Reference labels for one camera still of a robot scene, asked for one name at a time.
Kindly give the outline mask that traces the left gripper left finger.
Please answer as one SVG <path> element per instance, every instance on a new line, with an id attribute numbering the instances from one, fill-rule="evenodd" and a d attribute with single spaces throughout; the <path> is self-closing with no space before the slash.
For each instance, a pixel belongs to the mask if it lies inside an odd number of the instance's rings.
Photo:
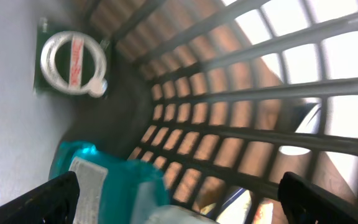
<path id="1" fill-rule="evenodd" d="M 79 196 L 77 176 L 68 171 L 0 206 L 0 224 L 72 224 Z"/>

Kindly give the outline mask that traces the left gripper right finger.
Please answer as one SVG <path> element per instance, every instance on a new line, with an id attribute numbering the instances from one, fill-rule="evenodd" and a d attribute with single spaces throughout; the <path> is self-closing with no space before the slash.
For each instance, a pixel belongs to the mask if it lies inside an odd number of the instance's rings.
<path id="1" fill-rule="evenodd" d="M 278 199 L 289 223 L 358 224 L 358 208 L 293 172 L 284 173 Z"/>

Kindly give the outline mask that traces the teal Listerine mouthwash bottle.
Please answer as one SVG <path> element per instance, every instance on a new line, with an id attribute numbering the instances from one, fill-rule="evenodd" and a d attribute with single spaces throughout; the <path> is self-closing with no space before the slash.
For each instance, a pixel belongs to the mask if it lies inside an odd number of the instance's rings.
<path id="1" fill-rule="evenodd" d="M 172 205 L 163 174 L 141 160 L 124 160 L 97 150 L 90 142 L 63 142 L 53 159 L 51 179 L 75 173 L 79 198 L 76 224 L 202 224 L 209 218 Z"/>

